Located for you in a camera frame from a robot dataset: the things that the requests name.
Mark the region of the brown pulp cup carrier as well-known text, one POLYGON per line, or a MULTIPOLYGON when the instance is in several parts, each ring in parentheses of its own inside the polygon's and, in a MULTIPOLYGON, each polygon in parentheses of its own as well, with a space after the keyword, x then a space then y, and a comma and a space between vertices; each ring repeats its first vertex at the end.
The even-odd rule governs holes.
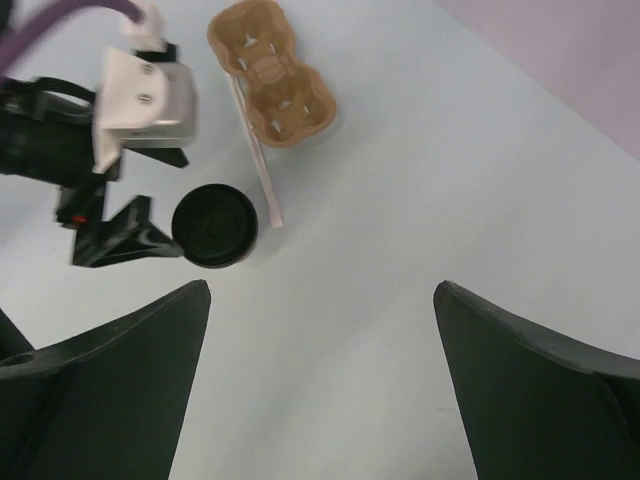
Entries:
POLYGON ((334 121, 337 105, 318 71, 296 56, 296 38, 275 1, 240 1, 207 31, 221 67, 246 85, 245 111, 257 138, 286 148, 334 121))

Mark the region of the brown paper coffee cup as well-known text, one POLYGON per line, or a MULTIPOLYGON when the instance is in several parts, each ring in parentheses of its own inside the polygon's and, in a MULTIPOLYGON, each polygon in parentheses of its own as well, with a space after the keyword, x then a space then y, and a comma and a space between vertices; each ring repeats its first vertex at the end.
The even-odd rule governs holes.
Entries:
POLYGON ((243 262, 247 260, 250 255, 255 251, 257 241, 254 240, 250 245, 243 249, 243 251, 237 256, 235 259, 236 263, 243 262))

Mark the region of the black plastic cup lid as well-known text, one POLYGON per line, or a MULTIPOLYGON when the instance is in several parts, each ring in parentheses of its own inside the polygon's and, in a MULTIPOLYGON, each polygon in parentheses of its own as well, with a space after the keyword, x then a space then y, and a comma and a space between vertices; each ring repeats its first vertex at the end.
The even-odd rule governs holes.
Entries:
POLYGON ((171 230, 189 262, 220 269, 236 264, 243 249, 257 241, 259 221, 243 192, 230 185, 207 184, 179 202, 171 230))

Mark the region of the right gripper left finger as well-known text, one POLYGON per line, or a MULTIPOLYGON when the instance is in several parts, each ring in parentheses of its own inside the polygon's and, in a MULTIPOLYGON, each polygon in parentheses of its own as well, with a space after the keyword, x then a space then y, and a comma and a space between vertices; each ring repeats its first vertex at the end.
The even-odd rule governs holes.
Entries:
POLYGON ((42 349, 3 316, 2 478, 168 478, 210 304, 192 281, 42 349))

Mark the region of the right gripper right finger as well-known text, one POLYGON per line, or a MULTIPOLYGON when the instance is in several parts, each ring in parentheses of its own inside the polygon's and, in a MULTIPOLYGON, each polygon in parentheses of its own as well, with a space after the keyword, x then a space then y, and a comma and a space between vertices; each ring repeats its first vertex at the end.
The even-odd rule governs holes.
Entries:
POLYGON ((638 478, 638 360, 450 281, 433 304, 479 478, 638 478))

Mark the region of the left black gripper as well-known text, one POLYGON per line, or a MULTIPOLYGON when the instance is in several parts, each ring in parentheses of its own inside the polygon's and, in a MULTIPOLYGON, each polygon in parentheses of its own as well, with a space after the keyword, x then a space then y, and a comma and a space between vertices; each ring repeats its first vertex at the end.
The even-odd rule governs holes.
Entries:
MULTIPOLYGON (((143 258, 179 258, 183 249, 151 221, 152 199, 137 195, 104 220, 106 184, 120 164, 94 171, 96 93, 72 82, 37 77, 1 85, 1 173, 55 185, 56 221, 76 229, 74 266, 100 268, 143 258)), ((189 165, 181 148, 134 148, 163 164, 189 165)))

